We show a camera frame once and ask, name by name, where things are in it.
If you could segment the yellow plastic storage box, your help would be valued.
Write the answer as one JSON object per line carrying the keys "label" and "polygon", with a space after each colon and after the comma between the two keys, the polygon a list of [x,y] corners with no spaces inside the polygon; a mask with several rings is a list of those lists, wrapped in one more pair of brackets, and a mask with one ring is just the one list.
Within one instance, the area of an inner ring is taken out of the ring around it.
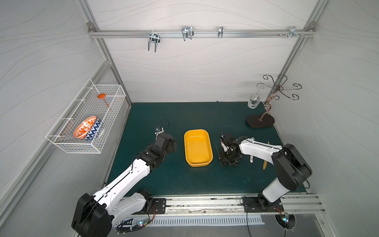
{"label": "yellow plastic storage box", "polygon": [[184,134],[186,161],[191,167],[208,166],[213,160],[209,133],[204,129],[188,130]]}

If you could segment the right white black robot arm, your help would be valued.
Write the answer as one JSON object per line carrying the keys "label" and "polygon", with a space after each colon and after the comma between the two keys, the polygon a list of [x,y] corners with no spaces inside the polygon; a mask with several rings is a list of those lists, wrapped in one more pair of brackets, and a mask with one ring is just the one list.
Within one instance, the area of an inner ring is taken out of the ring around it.
{"label": "right white black robot arm", "polygon": [[269,145],[246,136],[234,138],[229,132],[221,135],[220,142],[221,166],[237,166],[244,156],[259,158],[274,166],[276,178],[258,194],[257,204],[261,209],[273,206],[285,194],[296,191],[312,175],[311,167],[292,144]]}

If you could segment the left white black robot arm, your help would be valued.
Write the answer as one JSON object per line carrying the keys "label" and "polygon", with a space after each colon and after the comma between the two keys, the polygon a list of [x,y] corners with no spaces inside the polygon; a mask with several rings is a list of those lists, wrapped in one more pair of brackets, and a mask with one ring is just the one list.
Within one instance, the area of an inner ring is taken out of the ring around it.
{"label": "left white black robot arm", "polygon": [[150,223],[145,219],[131,226],[131,216],[138,212],[147,214],[152,207],[153,196],[145,191],[124,196],[143,178],[158,168],[166,156],[177,150],[176,139],[161,132],[154,143],[139,152],[132,164],[114,181],[90,195],[83,194],[76,205],[72,228],[79,237],[106,237],[115,229],[126,234],[143,229]]}

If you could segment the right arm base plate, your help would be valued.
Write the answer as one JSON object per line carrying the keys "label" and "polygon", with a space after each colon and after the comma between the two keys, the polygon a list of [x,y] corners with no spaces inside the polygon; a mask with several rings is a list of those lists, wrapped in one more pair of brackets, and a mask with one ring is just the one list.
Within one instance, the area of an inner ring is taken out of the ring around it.
{"label": "right arm base plate", "polygon": [[284,212],[283,205],[280,199],[271,203],[267,201],[264,197],[246,197],[242,196],[240,198],[240,203],[244,208],[246,213],[279,213]]}

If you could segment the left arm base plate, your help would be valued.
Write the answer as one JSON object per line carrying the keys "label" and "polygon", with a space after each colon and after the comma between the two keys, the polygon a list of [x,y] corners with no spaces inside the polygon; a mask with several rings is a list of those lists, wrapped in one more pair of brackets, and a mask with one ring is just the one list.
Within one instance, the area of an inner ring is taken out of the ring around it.
{"label": "left arm base plate", "polygon": [[138,212],[138,214],[165,214],[166,211],[166,201],[165,198],[151,198],[147,200],[143,209]]}

